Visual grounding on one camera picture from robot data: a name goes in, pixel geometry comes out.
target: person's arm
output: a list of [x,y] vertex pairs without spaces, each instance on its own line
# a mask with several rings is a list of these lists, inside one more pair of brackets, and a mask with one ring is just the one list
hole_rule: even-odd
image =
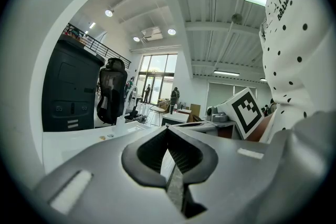
[[256,127],[256,129],[246,138],[247,141],[253,141],[253,142],[259,142],[262,135],[264,134],[264,131],[272,117],[272,114],[265,117],[259,125]]

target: desk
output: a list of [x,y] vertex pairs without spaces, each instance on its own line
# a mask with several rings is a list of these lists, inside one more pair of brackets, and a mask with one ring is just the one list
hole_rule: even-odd
[[170,125],[186,123],[188,121],[189,115],[182,113],[167,113],[162,116],[162,124],[164,126],[166,123]]
[[178,113],[188,114],[189,115],[191,113],[191,110],[189,110],[189,109],[179,109]]

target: round ceiling light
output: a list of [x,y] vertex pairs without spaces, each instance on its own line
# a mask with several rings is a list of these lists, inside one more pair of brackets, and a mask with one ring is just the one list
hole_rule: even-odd
[[113,12],[112,12],[111,10],[107,9],[107,10],[105,10],[105,14],[106,14],[106,16],[108,16],[108,17],[112,17]]
[[176,30],[171,28],[168,30],[168,34],[171,35],[171,36],[174,36],[176,34]]

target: ceiling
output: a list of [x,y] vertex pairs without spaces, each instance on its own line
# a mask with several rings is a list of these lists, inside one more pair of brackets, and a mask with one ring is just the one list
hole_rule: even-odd
[[[91,1],[99,3],[101,10],[114,11],[109,19],[122,27],[131,50],[182,46],[193,77],[214,77],[217,69],[239,72],[241,80],[265,83],[260,81],[264,71],[258,36],[266,16],[262,6],[244,0]],[[242,20],[229,30],[235,13],[241,14]],[[143,37],[142,30],[155,26],[160,27],[163,39],[143,44],[133,41],[135,36]],[[177,34],[168,35],[169,28],[176,29]]]

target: chair backrest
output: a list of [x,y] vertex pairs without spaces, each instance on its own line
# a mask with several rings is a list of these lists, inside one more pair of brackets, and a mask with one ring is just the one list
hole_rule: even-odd
[[125,65],[118,58],[110,58],[106,68],[100,70],[101,96],[97,106],[97,115],[101,121],[115,124],[117,117],[122,115],[126,80]]

